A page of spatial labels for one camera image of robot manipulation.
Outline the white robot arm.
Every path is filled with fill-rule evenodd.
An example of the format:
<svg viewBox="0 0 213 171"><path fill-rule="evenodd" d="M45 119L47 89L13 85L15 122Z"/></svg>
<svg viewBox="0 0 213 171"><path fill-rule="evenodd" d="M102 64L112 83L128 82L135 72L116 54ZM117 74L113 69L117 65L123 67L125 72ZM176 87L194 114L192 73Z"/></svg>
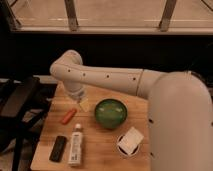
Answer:
<svg viewBox="0 0 213 171"><path fill-rule="evenodd" d="M85 84L146 99L151 171L213 171L213 100L192 72L89 67L68 50L50 73L75 100Z"/></svg>

